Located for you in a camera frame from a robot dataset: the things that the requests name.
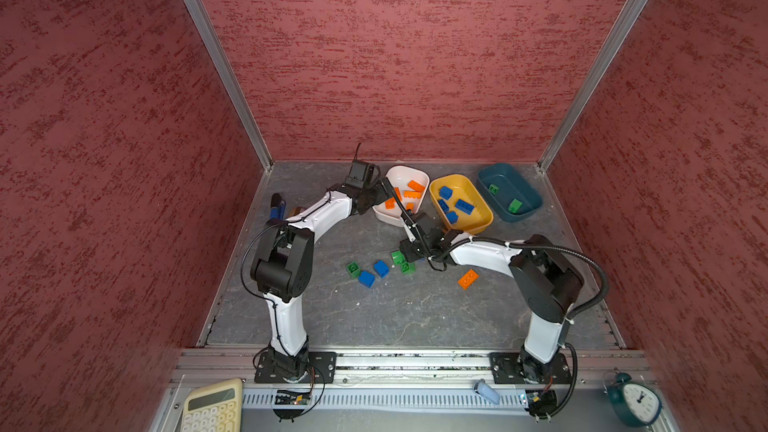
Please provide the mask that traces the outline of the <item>orange lego plate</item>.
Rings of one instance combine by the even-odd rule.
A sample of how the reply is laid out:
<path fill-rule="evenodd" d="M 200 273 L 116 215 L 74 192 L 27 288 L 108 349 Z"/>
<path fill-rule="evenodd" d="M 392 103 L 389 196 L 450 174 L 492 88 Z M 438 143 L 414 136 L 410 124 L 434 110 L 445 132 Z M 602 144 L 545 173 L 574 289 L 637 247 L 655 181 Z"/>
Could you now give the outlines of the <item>orange lego plate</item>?
<path fill-rule="evenodd" d="M 422 185 L 419 182 L 416 182 L 414 180 L 411 180 L 411 181 L 408 182 L 408 187 L 409 187 L 410 190 L 415 191 L 415 192 L 420 192 L 420 193 L 423 193 L 424 190 L 425 190 L 425 186 L 424 185 Z"/>

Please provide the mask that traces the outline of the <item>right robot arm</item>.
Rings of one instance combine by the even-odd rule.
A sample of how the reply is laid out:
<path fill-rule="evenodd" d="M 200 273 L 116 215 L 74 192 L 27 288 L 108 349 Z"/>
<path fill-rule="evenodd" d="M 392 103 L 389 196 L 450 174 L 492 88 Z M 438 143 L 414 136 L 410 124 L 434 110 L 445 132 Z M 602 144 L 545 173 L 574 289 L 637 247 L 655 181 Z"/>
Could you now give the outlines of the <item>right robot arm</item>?
<path fill-rule="evenodd" d="M 402 219 L 408 238 L 400 243 L 400 252 L 407 259 L 480 267 L 514 279 L 531 311 L 516 374 L 528 383 L 549 381 L 584 285 L 583 276 L 568 258 L 589 265 L 593 263 L 591 258 L 554 245 L 542 235 L 510 242 L 444 229 L 424 213 L 405 212 Z"/>

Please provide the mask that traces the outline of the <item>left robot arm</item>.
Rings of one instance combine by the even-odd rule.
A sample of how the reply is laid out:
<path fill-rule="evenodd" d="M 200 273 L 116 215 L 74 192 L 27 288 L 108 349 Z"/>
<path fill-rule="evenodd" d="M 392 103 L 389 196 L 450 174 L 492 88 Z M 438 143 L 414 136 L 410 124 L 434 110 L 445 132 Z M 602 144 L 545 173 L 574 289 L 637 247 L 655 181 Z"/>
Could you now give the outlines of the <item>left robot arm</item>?
<path fill-rule="evenodd" d="M 286 219 L 272 218 L 244 254 L 257 291 L 269 307 L 271 339 L 266 355 L 277 373 L 299 381 L 310 367 L 309 339 L 303 324 L 307 289 L 318 239 L 352 215 L 362 215 L 391 195 L 381 184 L 379 166 L 352 161 L 345 179 L 329 187 L 315 204 Z"/>

